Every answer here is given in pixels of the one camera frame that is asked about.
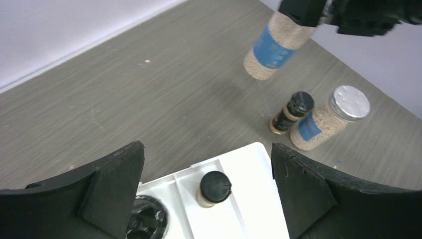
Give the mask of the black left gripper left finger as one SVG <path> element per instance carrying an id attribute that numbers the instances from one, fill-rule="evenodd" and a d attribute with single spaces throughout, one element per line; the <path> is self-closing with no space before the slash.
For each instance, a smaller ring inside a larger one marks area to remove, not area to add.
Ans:
<path id="1" fill-rule="evenodd" d="M 1 238 L 125 238 L 144 160 L 144 145 L 134 141 L 23 189 L 2 189 Z"/>

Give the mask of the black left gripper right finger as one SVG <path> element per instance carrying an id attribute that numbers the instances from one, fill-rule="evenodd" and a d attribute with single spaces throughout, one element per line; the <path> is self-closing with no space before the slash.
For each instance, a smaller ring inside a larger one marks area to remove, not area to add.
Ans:
<path id="1" fill-rule="evenodd" d="M 281 143 L 271 150 L 292 239 L 419 239 L 422 193 L 367 181 Z"/>

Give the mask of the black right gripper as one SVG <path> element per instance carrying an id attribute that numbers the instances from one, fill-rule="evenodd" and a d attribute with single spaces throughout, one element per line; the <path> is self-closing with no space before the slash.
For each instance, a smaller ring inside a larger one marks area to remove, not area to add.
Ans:
<path id="1" fill-rule="evenodd" d="M 422 23 L 421 0 L 283 0 L 278 11 L 301 26 L 335 25 L 337 33 L 383 36 L 395 25 Z"/>

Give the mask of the taped black lid spice jar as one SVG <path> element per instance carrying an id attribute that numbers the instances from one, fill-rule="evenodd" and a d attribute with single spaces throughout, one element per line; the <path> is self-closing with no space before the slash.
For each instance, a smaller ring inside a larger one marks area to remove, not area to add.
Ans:
<path id="1" fill-rule="evenodd" d="M 137 195 L 126 229 L 127 239 L 163 239 L 170 228 L 170 213 L 161 200 Z"/>

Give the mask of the silver lid peppercorn jar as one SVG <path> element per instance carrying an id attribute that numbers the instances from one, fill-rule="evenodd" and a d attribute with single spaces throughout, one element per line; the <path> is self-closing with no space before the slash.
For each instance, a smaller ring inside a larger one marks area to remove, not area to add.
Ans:
<path id="1" fill-rule="evenodd" d="M 296 24 L 276 11 L 244 59 L 246 72 L 257 80 L 270 79 L 311 37 L 315 28 Z"/>

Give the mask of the silver lid blue label jar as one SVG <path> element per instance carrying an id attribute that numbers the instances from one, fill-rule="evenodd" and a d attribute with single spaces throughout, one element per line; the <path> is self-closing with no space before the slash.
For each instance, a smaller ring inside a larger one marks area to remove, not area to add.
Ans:
<path id="1" fill-rule="evenodd" d="M 290 130 L 290 140 L 296 148 L 310 151 L 352 122 L 368 116 L 370 110 L 370 102 L 363 92 L 353 86 L 339 86 L 324 105 L 313 109 Z"/>

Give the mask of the small taped black cap bottle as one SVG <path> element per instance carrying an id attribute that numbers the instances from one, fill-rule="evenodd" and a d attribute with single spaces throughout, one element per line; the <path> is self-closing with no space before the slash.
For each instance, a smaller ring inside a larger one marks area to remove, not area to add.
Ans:
<path id="1" fill-rule="evenodd" d="M 307 92 L 298 91 L 293 93 L 280 112 L 269 122 L 270 130 L 278 135 L 285 134 L 297 121 L 309 113 L 314 106 L 314 99 Z"/>

